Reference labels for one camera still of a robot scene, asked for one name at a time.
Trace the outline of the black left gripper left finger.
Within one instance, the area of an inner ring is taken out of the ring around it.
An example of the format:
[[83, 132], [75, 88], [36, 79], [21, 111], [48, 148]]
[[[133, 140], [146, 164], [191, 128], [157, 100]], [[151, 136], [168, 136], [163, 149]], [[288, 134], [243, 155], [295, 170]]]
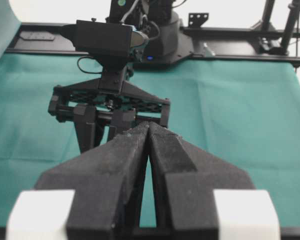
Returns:
[[138, 227], [150, 124], [118, 134], [43, 172], [37, 190], [74, 190], [66, 222], [70, 240], [115, 240]]

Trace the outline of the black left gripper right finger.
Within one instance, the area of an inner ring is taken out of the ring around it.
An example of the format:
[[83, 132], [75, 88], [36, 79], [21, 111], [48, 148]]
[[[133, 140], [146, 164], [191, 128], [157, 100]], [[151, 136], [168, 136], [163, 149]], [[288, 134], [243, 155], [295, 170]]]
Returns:
[[253, 190], [248, 173], [154, 122], [148, 137], [157, 226], [174, 240], [218, 239], [213, 190]]

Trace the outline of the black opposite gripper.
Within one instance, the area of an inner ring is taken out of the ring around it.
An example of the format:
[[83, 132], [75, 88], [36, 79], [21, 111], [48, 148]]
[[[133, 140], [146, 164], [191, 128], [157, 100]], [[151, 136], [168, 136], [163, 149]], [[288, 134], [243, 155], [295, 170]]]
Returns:
[[[48, 113], [59, 122], [74, 122], [79, 150], [84, 153], [95, 145], [96, 108], [108, 109], [100, 114], [112, 116], [107, 141], [136, 126], [137, 122], [156, 122], [168, 127], [169, 99], [159, 98], [130, 82], [134, 74], [133, 65], [127, 64], [119, 71], [102, 69], [101, 77], [53, 88]], [[76, 103], [73, 108], [69, 103]], [[160, 118], [136, 117], [136, 113], [158, 113]]]

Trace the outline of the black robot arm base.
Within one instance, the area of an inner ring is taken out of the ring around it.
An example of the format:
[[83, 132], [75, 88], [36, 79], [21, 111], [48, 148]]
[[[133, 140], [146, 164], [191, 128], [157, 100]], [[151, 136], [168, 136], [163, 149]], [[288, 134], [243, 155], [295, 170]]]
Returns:
[[194, 54], [190, 36], [183, 33], [182, 20], [175, 12], [173, 0], [143, 0], [147, 25], [146, 34], [151, 38], [145, 47], [137, 69], [167, 68]]

